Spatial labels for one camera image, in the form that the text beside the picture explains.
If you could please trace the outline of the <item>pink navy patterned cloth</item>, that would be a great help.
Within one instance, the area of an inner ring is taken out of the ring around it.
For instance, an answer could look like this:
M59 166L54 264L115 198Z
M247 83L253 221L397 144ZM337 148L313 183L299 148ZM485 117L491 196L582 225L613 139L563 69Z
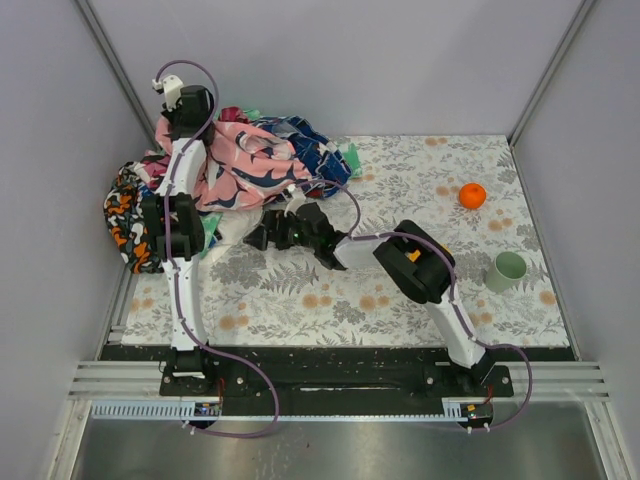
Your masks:
M200 212L250 210L275 200L311 173L293 145L259 127L215 121L191 197Z

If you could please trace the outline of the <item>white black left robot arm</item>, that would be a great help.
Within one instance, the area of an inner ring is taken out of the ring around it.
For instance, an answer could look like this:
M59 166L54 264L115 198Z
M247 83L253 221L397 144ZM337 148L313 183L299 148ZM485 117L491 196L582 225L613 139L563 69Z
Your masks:
M216 366L204 348L207 334L199 298L199 255L205 232L193 197L211 144L213 94L204 86L161 87L162 118L169 122L171 157L155 193L142 201L152 249L167 279L172 315L171 346L159 394L207 395L215 390Z

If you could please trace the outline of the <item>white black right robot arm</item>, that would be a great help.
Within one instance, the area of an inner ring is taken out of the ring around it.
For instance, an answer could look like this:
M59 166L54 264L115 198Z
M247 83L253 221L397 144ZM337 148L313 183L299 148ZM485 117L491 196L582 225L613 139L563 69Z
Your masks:
M444 392L487 398L514 394L509 370L479 343L463 311L453 256L415 222L404 220L391 232L351 237L310 203L294 213L267 211L244 243L260 251L304 247L329 270L381 266L404 296L427 308L442 335L450 365L433 372L432 380L442 380Z

